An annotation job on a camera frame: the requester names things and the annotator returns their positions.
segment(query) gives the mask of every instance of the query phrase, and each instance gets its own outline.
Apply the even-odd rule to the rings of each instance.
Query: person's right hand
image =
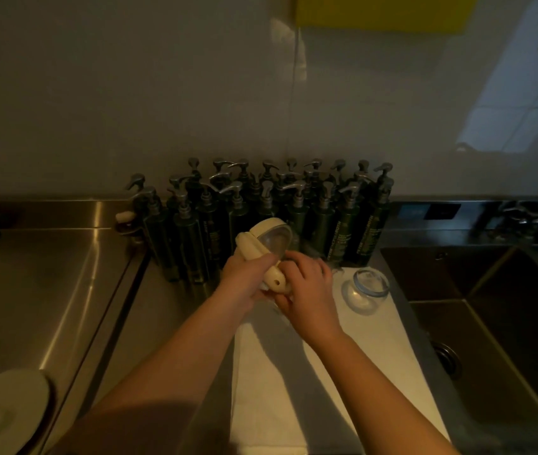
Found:
[[[332,297],[332,270],[321,259],[286,251],[279,265],[292,287],[291,298],[276,294],[275,302],[296,332],[317,349],[343,335]]]

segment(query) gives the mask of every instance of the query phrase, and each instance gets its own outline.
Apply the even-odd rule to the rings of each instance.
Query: sink drain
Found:
[[[433,349],[438,355],[438,359],[442,364],[442,367],[451,379],[456,380],[461,376],[462,366],[461,360],[449,346],[442,343],[432,342]]]

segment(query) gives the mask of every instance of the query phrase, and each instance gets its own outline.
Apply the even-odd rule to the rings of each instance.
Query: white plate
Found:
[[[15,455],[36,432],[50,399],[46,377],[36,370],[0,374],[0,455]]]

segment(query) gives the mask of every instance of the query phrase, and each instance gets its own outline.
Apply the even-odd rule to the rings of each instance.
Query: cream-colored handle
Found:
[[[246,260],[252,260],[270,253],[252,233],[243,232],[235,237],[237,248]],[[286,283],[286,276],[278,269],[279,261],[265,273],[263,281],[273,292],[286,294],[290,292],[290,285]]]

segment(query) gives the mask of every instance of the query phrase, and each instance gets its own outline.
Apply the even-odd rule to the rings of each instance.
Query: person's left arm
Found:
[[[52,455],[173,453],[237,327],[261,298],[273,254],[231,257],[219,287],[174,336],[127,375],[59,441]]]

